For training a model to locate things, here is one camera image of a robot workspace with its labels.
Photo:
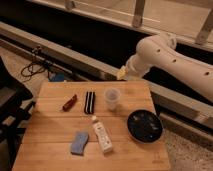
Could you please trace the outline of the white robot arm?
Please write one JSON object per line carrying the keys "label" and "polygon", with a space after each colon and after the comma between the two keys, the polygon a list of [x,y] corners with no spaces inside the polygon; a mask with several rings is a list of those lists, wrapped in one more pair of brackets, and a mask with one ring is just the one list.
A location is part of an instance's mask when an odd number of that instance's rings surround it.
{"label": "white robot arm", "polygon": [[135,54],[117,72],[117,79],[139,79],[157,67],[213,102],[213,66],[176,52],[176,46],[172,34],[141,39]]}

